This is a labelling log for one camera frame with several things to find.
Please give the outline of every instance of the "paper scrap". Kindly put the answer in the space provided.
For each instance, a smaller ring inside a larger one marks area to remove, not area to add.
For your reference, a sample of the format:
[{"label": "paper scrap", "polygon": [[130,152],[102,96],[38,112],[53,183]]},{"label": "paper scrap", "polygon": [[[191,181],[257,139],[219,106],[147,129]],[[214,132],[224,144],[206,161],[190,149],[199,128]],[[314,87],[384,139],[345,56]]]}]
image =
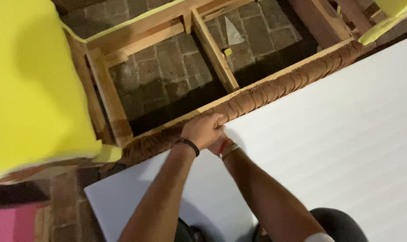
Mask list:
[{"label": "paper scrap", "polygon": [[226,16],[224,16],[224,19],[226,20],[226,32],[227,32],[227,36],[228,36],[228,45],[233,45],[233,44],[244,42],[244,38],[241,37],[241,34],[235,28],[235,25],[233,25],[232,22]]}]

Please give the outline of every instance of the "silver bangle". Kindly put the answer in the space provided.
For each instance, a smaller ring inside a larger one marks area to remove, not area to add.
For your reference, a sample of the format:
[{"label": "silver bangle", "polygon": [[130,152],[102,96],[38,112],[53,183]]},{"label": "silver bangle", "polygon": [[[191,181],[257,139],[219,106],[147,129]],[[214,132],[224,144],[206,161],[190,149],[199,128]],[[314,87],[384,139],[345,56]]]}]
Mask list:
[{"label": "silver bangle", "polygon": [[223,159],[223,157],[225,157],[227,154],[229,154],[230,152],[236,150],[239,148],[239,145],[237,144],[233,144],[233,146],[229,147],[227,150],[225,150],[224,152],[222,152],[222,154],[220,154],[218,157],[220,159]]}]

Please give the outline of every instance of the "white sheet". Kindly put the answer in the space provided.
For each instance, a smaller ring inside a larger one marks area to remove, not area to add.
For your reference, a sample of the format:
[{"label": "white sheet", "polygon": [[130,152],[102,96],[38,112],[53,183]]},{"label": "white sheet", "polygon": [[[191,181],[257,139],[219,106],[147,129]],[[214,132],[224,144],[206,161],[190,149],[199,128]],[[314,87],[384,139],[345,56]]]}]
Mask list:
[{"label": "white sheet", "polygon": [[[228,134],[309,209],[350,214],[370,241],[407,241],[407,40],[228,124]],[[116,241],[167,152],[88,186]],[[222,162],[202,151],[180,217],[215,241],[251,241],[256,219]]]}]

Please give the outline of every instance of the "person's left hand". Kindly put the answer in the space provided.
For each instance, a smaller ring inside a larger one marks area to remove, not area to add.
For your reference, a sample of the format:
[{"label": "person's left hand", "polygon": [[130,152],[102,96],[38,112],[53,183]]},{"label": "person's left hand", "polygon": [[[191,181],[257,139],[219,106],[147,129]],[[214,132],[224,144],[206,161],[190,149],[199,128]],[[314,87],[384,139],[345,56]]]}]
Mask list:
[{"label": "person's left hand", "polygon": [[181,137],[193,142],[199,150],[206,149],[224,134],[224,125],[215,127],[217,119],[221,117],[222,114],[213,113],[193,118],[185,124]]}]

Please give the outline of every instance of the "foam cushion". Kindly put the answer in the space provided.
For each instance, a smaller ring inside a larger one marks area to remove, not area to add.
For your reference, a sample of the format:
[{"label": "foam cushion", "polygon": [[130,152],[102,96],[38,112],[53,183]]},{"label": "foam cushion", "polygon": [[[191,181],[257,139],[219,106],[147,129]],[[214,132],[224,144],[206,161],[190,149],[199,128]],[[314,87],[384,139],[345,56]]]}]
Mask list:
[{"label": "foam cushion", "polygon": [[0,1],[0,173],[101,147],[54,4]]}]

